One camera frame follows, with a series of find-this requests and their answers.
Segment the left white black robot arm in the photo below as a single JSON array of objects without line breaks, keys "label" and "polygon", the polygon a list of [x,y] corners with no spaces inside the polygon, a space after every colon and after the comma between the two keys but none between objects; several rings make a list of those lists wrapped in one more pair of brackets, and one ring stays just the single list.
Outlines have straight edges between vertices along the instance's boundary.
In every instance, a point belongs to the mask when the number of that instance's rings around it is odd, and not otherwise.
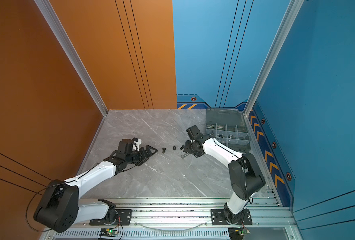
[{"label": "left white black robot arm", "polygon": [[149,145],[142,147],[141,139],[123,139],[117,150],[90,170],[65,181],[53,180],[43,189],[43,195],[33,214],[33,219],[62,233],[73,224],[99,221],[103,225],[118,224],[116,205],[99,199],[81,205],[79,200],[100,183],[128,170],[128,165],[139,167],[158,152]]}]

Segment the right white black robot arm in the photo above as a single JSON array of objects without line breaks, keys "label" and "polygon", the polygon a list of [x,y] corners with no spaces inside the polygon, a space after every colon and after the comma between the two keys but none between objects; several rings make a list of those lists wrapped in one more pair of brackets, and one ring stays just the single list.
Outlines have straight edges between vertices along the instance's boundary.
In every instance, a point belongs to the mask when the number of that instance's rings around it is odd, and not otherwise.
[{"label": "right white black robot arm", "polygon": [[255,156],[230,149],[213,136],[204,135],[196,125],[186,132],[189,136],[183,149],[186,154],[196,158],[209,155],[228,169],[233,193],[224,204],[220,220],[229,225],[252,225],[251,214],[246,206],[266,184]]}]

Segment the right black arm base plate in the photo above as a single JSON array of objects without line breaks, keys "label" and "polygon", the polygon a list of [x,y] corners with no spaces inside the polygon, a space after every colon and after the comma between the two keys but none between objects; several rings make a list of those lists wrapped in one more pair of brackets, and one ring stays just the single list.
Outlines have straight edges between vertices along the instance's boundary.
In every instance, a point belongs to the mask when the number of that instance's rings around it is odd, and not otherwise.
[{"label": "right black arm base plate", "polygon": [[240,213],[234,215],[230,210],[211,209],[211,223],[214,226],[220,225],[238,225],[251,226],[253,224],[250,211],[243,209]]}]

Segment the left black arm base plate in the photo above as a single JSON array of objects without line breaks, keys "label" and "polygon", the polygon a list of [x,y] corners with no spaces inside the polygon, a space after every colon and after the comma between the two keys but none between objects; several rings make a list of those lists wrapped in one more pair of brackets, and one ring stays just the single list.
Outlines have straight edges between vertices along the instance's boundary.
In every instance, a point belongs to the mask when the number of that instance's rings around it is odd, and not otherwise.
[{"label": "left black arm base plate", "polygon": [[129,226],[132,217],[131,209],[109,211],[103,219],[90,220],[90,226]]}]

